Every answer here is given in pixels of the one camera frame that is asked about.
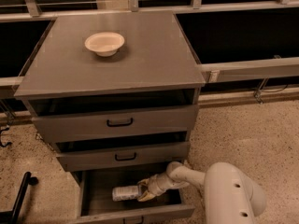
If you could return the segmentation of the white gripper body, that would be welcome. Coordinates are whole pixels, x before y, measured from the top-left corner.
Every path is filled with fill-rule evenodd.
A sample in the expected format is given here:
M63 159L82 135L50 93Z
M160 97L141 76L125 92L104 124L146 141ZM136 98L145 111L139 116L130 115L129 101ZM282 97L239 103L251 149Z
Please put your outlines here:
M148 192L154 197L161 196L166 192L164 187L164 179L159 175L153 175L148 182Z

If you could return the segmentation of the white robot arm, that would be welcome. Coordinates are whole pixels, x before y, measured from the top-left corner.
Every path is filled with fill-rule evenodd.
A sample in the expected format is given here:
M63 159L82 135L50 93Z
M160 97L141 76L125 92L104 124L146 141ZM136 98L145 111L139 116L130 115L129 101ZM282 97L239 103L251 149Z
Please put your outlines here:
M169 189L188 185L204 188L206 224L256 224L266 208L266 195L260 185L227 162L212 164L205 173L172 161L166 171L143 179L145 188L139 202L161 196Z

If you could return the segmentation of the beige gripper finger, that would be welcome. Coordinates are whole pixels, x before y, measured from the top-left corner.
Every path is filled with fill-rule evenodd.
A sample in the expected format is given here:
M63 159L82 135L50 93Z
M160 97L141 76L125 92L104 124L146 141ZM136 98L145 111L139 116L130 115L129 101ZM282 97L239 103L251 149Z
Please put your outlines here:
M146 190L140 197L137 198L139 202L147 202L155 198L155 195Z
M148 178L144 178L140 180L137 185L141 187L142 190L147 190L149 187L150 180Z

